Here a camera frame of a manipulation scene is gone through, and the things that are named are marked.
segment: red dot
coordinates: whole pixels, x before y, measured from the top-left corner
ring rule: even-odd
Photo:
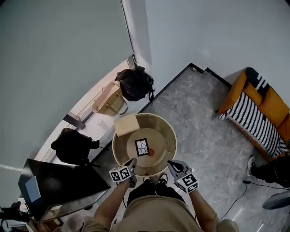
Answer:
[[[148,154],[148,155],[149,155],[149,156],[153,156],[153,155],[154,155],[154,153],[155,153],[155,152],[154,152],[154,150],[153,150],[153,149],[151,149],[151,148],[149,148],[149,154]]]

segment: bag strap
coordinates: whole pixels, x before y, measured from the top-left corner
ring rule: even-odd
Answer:
[[[154,91],[155,89],[153,89],[153,82],[154,80],[147,74],[147,80],[149,81],[149,95],[148,95],[148,98],[149,98],[149,101],[151,102],[151,105],[153,104],[153,100],[154,100]]]
[[[113,112],[115,112],[115,113],[118,114],[118,115],[126,114],[126,112],[128,111],[128,105],[127,105],[127,102],[124,100],[123,97],[122,97],[122,100],[123,100],[123,102],[126,104],[126,109],[125,109],[125,111],[124,111],[123,113],[121,113],[121,114],[119,114],[117,111],[115,111],[115,110],[110,106],[110,104],[106,104],[106,107],[107,107],[107,108],[110,108]]]

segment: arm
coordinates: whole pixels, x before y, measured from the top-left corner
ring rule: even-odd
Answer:
[[[129,179],[121,182],[96,210],[94,218],[106,229],[110,230],[111,223],[116,216],[124,195],[129,187]]]
[[[214,224],[219,222],[217,213],[211,206],[203,199],[198,190],[189,193],[196,217],[200,227],[205,232],[211,232]]]

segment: black backpack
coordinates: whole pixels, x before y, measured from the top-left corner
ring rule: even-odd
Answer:
[[[56,150],[56,156],[60,161],[85,166],[89,164],[87,157],[90,149],[96,149],[99,145],[99,140],[93,141],[76,130],[63,128],[58,138],[51,144],[51,148]]]
[[[125,69],[118,72],[115,81],[120,82],[122,95],[128,101],[136,102],[149,93],[149,101],[152,103],[154,80],[144,70],[144,67],[137,66],[136,70]]]

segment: black and white card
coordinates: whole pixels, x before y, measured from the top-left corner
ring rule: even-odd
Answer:
[[[149,147],[146,138],[135,140],[137,156],[149,155]]]

